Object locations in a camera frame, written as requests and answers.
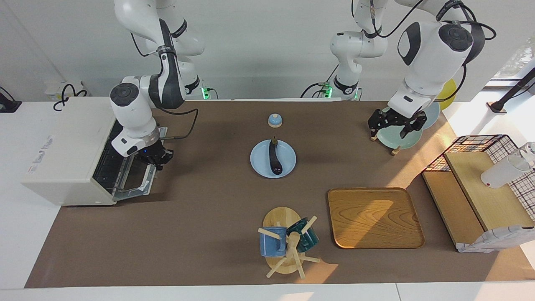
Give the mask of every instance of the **blue mug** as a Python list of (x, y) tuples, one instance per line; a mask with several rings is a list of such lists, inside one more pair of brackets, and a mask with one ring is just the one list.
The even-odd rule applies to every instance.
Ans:
[(280, 239), (260, 233), (260, 254), (264, 257), (282, 257), (286, 255), (286, 227), (262, 227), (273, 232)]
[(297, 232), (301, 236), (296, 248), (297, 251), (300, 253), (304, 253), (310, 250), (319, 242), (318, 236), (316, 235), (316, 232), (314, 232), (314, 229), (312, 229), (312, 227), (308, 228), (308, 231), (304, 234), (301, 234), (301, 231), (303, 230), (304, 226), (307, 225), (307, 223), (308, 218), (304, 217), (295, 224), (288, 227), (288, 230), (286, 230), (287, 235), (290, 235), (290, 233), (292, 232)]

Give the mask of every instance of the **black wire basket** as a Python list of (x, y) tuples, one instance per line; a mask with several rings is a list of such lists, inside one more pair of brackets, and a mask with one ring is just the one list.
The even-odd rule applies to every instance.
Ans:
[[(424, 172), (450, 171), (444, 158), (447, 153), (485, 152), (494, 163), (505, 158), (518, 146), (507, 135), (462, 136), (457, 138)], [(518, 201), (535, 221), (535, 170), (509, 183)]]

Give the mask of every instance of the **brown table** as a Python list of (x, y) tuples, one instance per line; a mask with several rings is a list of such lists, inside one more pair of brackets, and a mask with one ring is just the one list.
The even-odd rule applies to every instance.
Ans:
[[(64, 207), (50, 230), (27, 288), (129, 285), (377, 283), (526, 280), (535, 273), (519, 248), (457, 253), (419, 173), (453, 141), (444, 116), (420, 143), (396, 157), (369, 140), (366, 120), (382, 102), (193, 102), (192, 135), (166, 142), (174, 159), (151, 195), (113, 207)], [(278, 112), (281, 128), (267, 125)], [(169, 135), (190, 117), (155, 113)], [(257, 175), (251, 149), (277, 136), (297, 153), (297, 166), (277, 180)], [(327, 191), (336, 187), (406, 187), (426, 244), (415, 250), (342, 250), (332, 241)], [(259, 254), (264, 215), (288, 206), (318, 217), (319, 244), (297, 273), (265, 277)]]

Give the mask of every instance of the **white cloth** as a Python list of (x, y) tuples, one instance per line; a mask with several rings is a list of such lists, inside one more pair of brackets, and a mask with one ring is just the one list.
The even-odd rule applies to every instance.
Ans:
[(520, 225), (500, 227), (489, 230), (479, 236), (473, 244), (458, 243), (457, 250), (464, 252), (490, 253), (500, 251), (535, 240), (533, 227), (523, 228)]

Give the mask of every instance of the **wall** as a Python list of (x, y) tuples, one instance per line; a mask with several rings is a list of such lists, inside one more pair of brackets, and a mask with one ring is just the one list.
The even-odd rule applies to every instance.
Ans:
[[(325, 80), (336, 65), (329, 50), (331, 36), (357, 30), (349, 0), (178, 3), (189, 24), (207, 41), (205, 53), (193, 58), (198, 72), (222, 98), (298, 97), (309, 84)], [(528, 0), (466, 3), (479, 21), (498, 31), (498, 38), (488, 42), (469, 65), (465, 87), (457, 98), (460, 101), (471, 100), (527, 39), (532, 30), (519, 29), (531, 24), (534, 13)], [(0, 24), (0, 69), (8, 70), (0, 73), (0, 83), (16, 98), (44, 100), (42, 81), (47, 76), (83, 80), (94, 95), (106, 95), (126, 75), (159, 71), (158, 58), (137, 54), (128, 31), (114, 16), (112, 0), (0, 0), (0, 9), (1, 14), (12, 14), (11, 26)], [(407, 11), (407, 7), (391, 1), (385, 31), (391, 30)], [(433, 20), (431, 15), (415, 11), (402, 28), (416, 19)], [(13, 24), (29, 39), (17, 41), (20, 32), (13, 29)], [(407, 67), (396, 51), (401, 32), (389, 39), (390, 48), (383, 57), (360, 60), (363, 99), (389, 99), (404, 77)], [(33, 57), (16, 50), (21, 48), (17, 43), (32, 42), (35, 44), (29, 48)], [(24, 68), (13, 67), (20, 63)]]

